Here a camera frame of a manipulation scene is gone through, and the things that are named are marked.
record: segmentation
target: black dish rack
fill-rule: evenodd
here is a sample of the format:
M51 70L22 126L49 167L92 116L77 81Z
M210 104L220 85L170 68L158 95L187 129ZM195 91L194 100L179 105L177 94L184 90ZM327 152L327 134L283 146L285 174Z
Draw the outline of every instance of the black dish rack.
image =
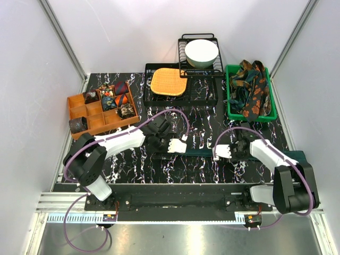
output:
M185 47L196 39L204 39L212 41L218 48L218 56L214 63L206 69L196 69L186 60ZM217 38L213 33L185 33L178 39L178 59L180 61L180 77L181 78L224 78L224 70L222 64L221 53L218 46Z
M180 63L176 64L146 64L144 76L143 102L144 106L216 106L218 94L216 81L205 76L203 79L188 79L186 90L181 96L162 96L151 91L151 79L154 72L160 68L179 69Z

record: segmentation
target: green basket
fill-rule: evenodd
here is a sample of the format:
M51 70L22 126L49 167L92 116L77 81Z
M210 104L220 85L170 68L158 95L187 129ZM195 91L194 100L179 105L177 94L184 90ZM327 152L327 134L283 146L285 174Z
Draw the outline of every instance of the green basket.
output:
M228 99L228 117L231 120L236 120L236 121L247 121L247 119L242 115L242 114L234 114L231 113L231 107L229 104L230 100L230 86L229 86L229 73L236 73L241 66L239 65L227 65L225 67L225 73L226 73L226 83L227 83L227 99ZM270 78L269 78L269 72L268 69L266 68L266 74L267 74L267 80L269 84L269 93L270 93L270 102L271 102L271 111L268 116L259 116L255 121L256 122L271 122L276 120L277 118L277 113L276 113L276 107L275 107L275 102L273 98L273 92L271 91L271 84L270 84Z

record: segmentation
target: bowl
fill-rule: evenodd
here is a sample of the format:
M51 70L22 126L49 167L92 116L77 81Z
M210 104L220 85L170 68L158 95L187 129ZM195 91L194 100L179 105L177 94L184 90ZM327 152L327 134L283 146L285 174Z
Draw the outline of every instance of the bowl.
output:
M218 47L212 41L197 39L186 45L185 54L190 65L204 69L214 63L218 56Z

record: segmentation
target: orange woven placemat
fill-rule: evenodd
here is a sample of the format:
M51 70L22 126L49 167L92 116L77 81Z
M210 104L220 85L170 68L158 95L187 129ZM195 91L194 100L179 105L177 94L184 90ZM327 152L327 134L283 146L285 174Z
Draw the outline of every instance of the orange woven placemat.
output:
M159 95L180 96L185 92L187 78L180 78L180 70L160 68L154 72L151 91Z

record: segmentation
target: orange tray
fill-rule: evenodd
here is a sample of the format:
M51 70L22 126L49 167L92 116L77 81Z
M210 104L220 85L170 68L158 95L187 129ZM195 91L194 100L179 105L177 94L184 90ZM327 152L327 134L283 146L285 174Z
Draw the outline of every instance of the orange tray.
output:
M126 96L129 100L129 103L133 106L134 113L136 114L136 116L124 120L122 120L117 113L117 110L119 108L103 112L103 108L101 107L101 97L99 89L96 89L96 92L99 96L99 101L96 101L94 103L85 104L83 94L78 94L67 98L70 120L79 117L85 117L87 120L88 127L87 130L71 134L74 140L77 140L84 133L90 133L91 135L95 135L139 122L139 116L132 98L130 86L127 82L125 83L129 90L129 93L126 93Z

